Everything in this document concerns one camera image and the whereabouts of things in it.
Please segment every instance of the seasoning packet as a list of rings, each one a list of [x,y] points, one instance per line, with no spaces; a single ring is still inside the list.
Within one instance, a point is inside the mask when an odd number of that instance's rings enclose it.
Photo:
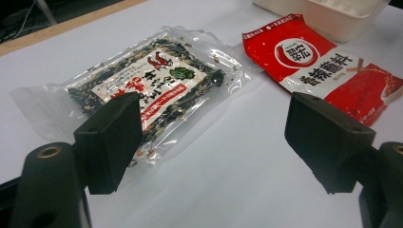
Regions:
[[[372,125],[403,93],[403,80],[340,49],[301,14],[290,14],[242,34],[247,55],[290,92],[303,92]]]
[[[40,136],[73,143],[74,130],[87,118],[112,98],[136,91],[144,137],[134,160],[155,163],[185,134],[181,125],[195,112],[208,113],[251,80],[242,58],[250,61],[210,32],[163,27],[67,82],[10,95]]]

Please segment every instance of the logo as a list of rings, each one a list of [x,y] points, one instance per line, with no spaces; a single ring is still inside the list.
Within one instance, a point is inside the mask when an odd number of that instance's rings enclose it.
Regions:
[[[275,55],[280,64],[289,68],[309,67],[319,58],[319,52],[313,45],[297,38],[279,42]]]

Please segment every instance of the clear plastic bag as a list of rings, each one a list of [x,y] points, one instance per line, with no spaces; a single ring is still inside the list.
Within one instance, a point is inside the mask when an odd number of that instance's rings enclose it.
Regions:
[[[254,67],[260,70],[210,32],[163,27],[67,82],[20,87],[10,95],[42,138],[73,143],[74,130],[102,105],[137,91],[144,137],[134,159],[155,163],[185,134],[180,126],[188,118],[243,87]]]

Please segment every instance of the bolt hole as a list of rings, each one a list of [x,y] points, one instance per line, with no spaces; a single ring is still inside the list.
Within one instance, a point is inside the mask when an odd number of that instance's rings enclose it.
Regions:
[[[49,227],[56,220],[56,214],[53,212],[45,212],[39,215],[32,223],[32,228]]]
[[[48,159],[50,157],[56,156],[60,153],[60,151],[62,151],[60,147],[52,146],[41,150],[37,156],[40,159]]]
[[[397,146],[394,148],[394,151],[396,151],[397,153],[403,155],[403,145],[397,145]]]

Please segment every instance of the red label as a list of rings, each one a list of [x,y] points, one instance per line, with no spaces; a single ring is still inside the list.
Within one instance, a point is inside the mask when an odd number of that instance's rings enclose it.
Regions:
[[[403,80],[344,52],[291,14],[243,34],[247,55],[290,92],[318,96],[371,125],[403,93]]]

